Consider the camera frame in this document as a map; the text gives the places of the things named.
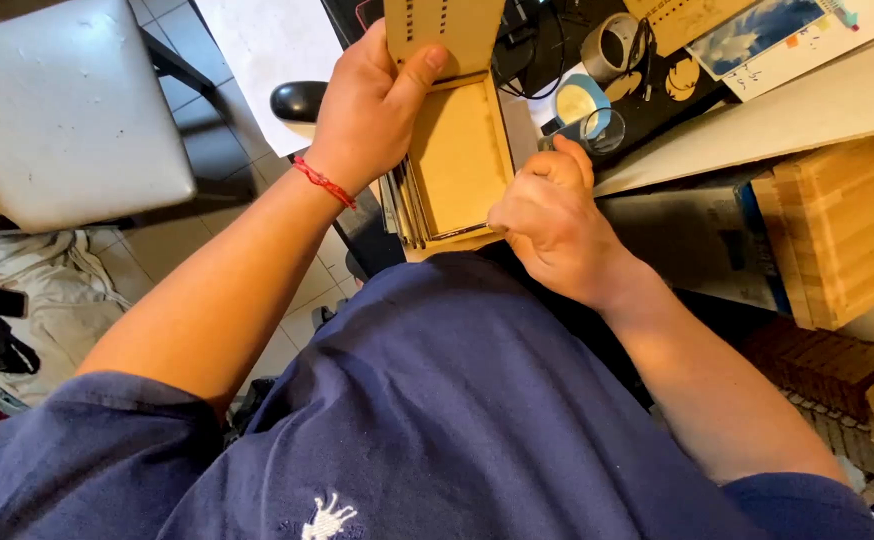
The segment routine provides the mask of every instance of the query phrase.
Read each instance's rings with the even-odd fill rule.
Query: white chair seat
[[[0,23],[0,215],[40,233],[195,191],[126,0],[71,0]]]

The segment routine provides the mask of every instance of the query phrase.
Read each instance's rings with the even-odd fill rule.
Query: navy blue t-shirt
[[[0,423],[0,539],[874,538],[824,477],[714,485],[472,254],[372,279],[221,448],[190,394],[75,378]]]

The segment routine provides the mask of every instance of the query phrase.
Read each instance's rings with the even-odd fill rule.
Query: embroidered logo
[[[332,536],[344,532],[344,522],[358,515],[353,506],[344,506],[335,512],[337,506],[337,494],[330,495],[330,504],[324,508],[324,500],[321,497],[314,498],[317,503],[317,513],[311,522],[303,525],[300,532],[300,540],[330,540]]]

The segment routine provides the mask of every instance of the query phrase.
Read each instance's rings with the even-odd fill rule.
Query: red string bracelet
[[[294,168],[303,173],[304,176],[310,180],[310,183],[314,186],[320,186],[324,190],[330,192],[331,195],[341,203],[344,203],[344,206],[351,209],[352,211],[356,211],[358,209],[358,203],[347,194],[347,191],[344,191],[344,188],[337,185],[336,183],[330,181],[326,176],[320,174],[319,172],[313,170],[313,168],[307,164],[306,161],[302,157],[294,157]]]

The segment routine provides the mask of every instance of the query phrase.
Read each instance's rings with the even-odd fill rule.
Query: black mouse
[[[274,88],[270,110],[284,122],[317,123],[327,83],[320,80],[295,80]]]

